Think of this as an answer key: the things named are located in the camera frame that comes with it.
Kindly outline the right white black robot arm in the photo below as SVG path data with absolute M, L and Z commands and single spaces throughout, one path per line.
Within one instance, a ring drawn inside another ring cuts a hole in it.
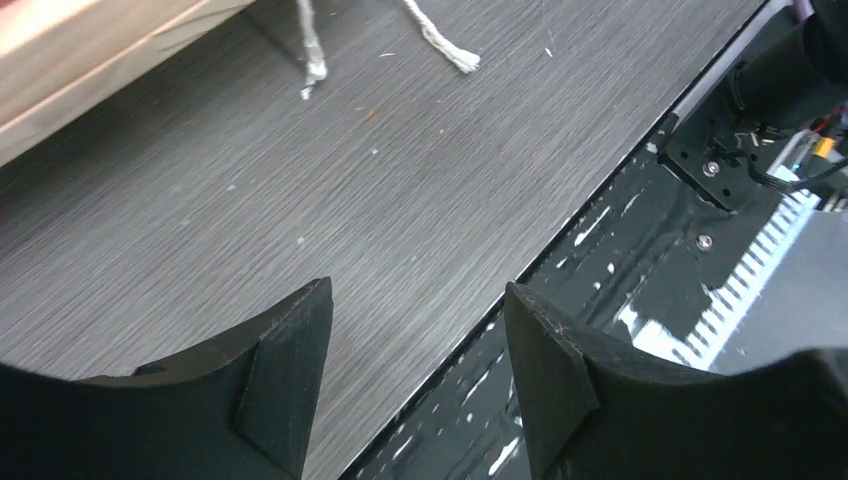
M 728 100 L 740 119 L 796 130 L 847 102 L 847 2 L 811 6 L 809 17 L 730 77 Z

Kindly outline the pink printed cushion with ties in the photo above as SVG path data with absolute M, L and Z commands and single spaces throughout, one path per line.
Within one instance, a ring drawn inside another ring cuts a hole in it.
M 300 94 L 301 99 L 306 101 L 310 99 L 314 87 L 326 78 L 328 70 L 320 39 L 315 29 L 313 2 L 311 0 L 297 0 L 296 4 L 298 25 L 306 60 L 304 87 L 300 90 Z M 403 4 L 419 25 L 423 38 L 459 71 L 469 74 L 478 69 L 481 61 L 479 55 L 459 48 L 444 37 L 415 0 L 403 0 Z

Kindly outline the wooden slatted pet bed frame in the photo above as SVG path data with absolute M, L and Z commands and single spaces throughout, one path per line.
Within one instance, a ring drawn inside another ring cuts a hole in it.
M 249 4 L 2 2 L 1 162 L 14 160 Z

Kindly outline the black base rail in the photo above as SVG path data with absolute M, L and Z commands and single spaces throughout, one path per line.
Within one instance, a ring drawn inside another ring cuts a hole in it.
M 846 213 L 847 118 L 772 138 L 725 93 L 666 117 L 516 284 L 656 357 L 731 376 L 795 353 L 847 353 L 847 245 L 797 268 L 814 218 Z M 349 479 L 535 479 L 504 301 L 346 471 Z

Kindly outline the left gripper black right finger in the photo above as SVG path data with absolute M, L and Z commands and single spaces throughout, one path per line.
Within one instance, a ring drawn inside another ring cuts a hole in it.
M 847 353 L 722 376 L 656 357 L 510 283 L 504 321 L 535 479 L 843 479 Z

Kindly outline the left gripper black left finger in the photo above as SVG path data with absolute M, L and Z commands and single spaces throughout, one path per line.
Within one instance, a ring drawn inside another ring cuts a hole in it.
M 122 377 L 1 369 L 5 479 L 298 479 L 333 321 L 312 280 Z

